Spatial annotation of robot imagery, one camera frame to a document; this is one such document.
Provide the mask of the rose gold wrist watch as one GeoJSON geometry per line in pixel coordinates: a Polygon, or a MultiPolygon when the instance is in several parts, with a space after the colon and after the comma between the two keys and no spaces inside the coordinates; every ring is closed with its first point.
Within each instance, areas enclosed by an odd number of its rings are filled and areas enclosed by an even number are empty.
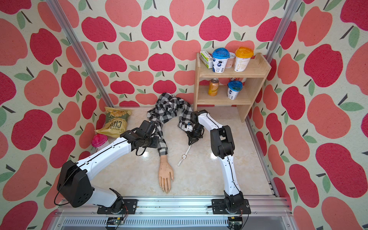
{"type": "Polygon", "coordinates": [[[178,164],[177,164],[177,166],[179,167],[180,165],[181,165],[181,163],[187,158],[187,155],[188,155],[188,153],[189,153],[189,151],[190,151],[190,149],[191,149],[191,146],[189,146],[188,147],[188,149],[186,150],[186,152],[185,152],[185,154],[183,154],[182,156],[181,156],[181,160],[178,162],[178,164]]]}

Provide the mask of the black white plaid shirt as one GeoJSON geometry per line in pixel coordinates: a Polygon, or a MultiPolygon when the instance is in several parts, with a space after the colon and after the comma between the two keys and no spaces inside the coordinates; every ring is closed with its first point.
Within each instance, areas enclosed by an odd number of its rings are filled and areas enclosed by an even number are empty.
{"type": "Polygon", "coordinates": [[[191,118],[192,113],[193,109],[189,102],[170,93],[161,94],[155,107],[148,111],[148,119],[155,122],[156,125],[154,136],[159,138],[157,150],[161,156],[168,153],[163,137],[163,125],[172,118],[178,117],[178,127],[183,131],[192,131],[194,126],[191,118]]]}

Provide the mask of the mannequin hand and forearm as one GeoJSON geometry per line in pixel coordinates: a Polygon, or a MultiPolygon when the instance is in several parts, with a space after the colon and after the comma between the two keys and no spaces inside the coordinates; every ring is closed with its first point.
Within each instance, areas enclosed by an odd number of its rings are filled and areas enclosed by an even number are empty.
{"type": "Polygon", "coordinates": [[[167,156],[160,156],[159,166],[159,186],[165,192],[168,193],[171,190],[171,181],[174,180],[173,169],[168,162],[167,156]]]}

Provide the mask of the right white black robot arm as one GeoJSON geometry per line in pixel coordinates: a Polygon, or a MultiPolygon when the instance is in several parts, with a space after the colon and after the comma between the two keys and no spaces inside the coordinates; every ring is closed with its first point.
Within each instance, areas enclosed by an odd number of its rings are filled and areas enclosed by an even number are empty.
{"type": "Polygon", "coordinates": [[[203,138],[205,129],[209,131],[212,153],[218,158],[222,168],[225,207],[229,212],[236,212],[244,204],[244,198],[233,163],[235,144],[231,128],[216,122],[206,110],[193,112],[191,118],[193,129],[186,132],[188,144],[191,146],[203,138]]]}

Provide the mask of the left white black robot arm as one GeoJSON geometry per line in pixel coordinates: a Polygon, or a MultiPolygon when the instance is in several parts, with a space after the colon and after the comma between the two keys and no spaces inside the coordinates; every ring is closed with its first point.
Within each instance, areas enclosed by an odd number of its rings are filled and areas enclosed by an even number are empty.
{"type": "Polygon", "coordinates": [[[123,197],[114,189],[92,186],[91,180],[105,167],[133,150],[157,148],[158,138],[153,137],[155,128],[155,122],[144,120],[140,127],[124,132],[97,153],[76,163],[67,161],[61,168],[58,192],[74,208],[93,204],[118,213],[124,206],[123,197]]]}

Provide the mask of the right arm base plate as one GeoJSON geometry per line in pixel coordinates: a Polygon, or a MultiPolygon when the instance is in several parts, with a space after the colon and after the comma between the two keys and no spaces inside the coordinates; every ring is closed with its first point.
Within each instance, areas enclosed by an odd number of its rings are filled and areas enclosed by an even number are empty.
{"type": "Polygon", "coordinates": [[[241,215],[251,214],[249,201],[243,199],[241,201],[228,201],[226,199],[213,199],[211,205],[208,208],[212,208],[212,212],[215,215],[241,215]]]}

